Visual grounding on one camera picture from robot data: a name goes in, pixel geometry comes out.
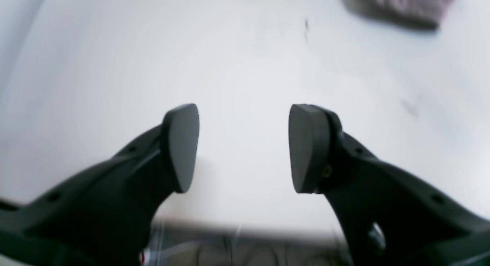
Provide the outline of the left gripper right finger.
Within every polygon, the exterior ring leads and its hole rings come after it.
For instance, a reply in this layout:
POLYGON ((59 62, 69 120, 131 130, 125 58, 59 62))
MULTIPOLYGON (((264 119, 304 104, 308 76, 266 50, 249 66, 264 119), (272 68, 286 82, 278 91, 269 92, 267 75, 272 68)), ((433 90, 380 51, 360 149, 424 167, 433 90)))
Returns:
POLYGON ((333 112, 289 111, 297 193, 326 197, 356 266, 488 266, 489 221, 343 132, 333 112))

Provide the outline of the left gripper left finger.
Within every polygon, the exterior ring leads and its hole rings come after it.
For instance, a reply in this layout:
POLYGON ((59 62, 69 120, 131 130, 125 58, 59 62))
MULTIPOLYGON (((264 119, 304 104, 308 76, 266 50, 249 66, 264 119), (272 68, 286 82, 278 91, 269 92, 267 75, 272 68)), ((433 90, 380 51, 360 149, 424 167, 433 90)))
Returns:
POLYGON ((189 191, 199 127, 197 105, 181 105, 112 158, 27 205, 1 205, 1 254, 34 266, 139 266, 158 208, 189 191))

